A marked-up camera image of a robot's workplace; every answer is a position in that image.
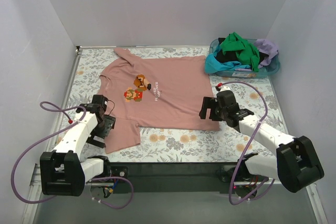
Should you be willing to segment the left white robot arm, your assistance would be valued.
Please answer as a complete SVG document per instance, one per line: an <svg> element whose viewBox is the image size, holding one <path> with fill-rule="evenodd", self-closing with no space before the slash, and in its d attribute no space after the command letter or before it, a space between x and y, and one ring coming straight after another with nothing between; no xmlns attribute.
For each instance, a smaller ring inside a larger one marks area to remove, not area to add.
<svg viewBox="0 0 336 224"><path fill-rule="evenodd" d="M80 196L86 182L110 174L109 159L93 156L80 161L85 144L105 148L105 138L114 128L115 118L106 115L108 99L94 95L90 103L76 109L73 127L50 152L40 157L41 187L44 195Z"/></svg>

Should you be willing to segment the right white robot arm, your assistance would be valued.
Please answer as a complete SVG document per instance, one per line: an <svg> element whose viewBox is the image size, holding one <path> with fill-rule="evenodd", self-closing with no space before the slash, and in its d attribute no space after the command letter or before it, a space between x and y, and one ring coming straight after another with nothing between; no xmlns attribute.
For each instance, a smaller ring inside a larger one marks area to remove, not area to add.
<svg viewBox="0 0 336 224"><path fill-rule="evenodd" d="M252 111L239 107L230 90L220 91L214 98L204 97L199 116L201 119L226 122L229 127L252 137L273 154L272 157L257 153L244 155L236 165L240 177L260 175L275 179L291 193L324 177L324 170L309 138L294 137L261 122Z"/></svg>

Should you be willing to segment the pink printed t shirt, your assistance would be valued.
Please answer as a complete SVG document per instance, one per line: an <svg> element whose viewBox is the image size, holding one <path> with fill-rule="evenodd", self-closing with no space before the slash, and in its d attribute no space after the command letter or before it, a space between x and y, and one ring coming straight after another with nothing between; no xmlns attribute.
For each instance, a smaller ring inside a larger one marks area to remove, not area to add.
<svg viewBox="0 0 336 224"><path fill-rule="evenodd" d="M100 74L98 92L116 120L104 139L106 153L139 145L141 127L219 131L218 122L199 117L203 98L213 96L205 56L143 59L123 48L114 53L118 58Z"/></svg>

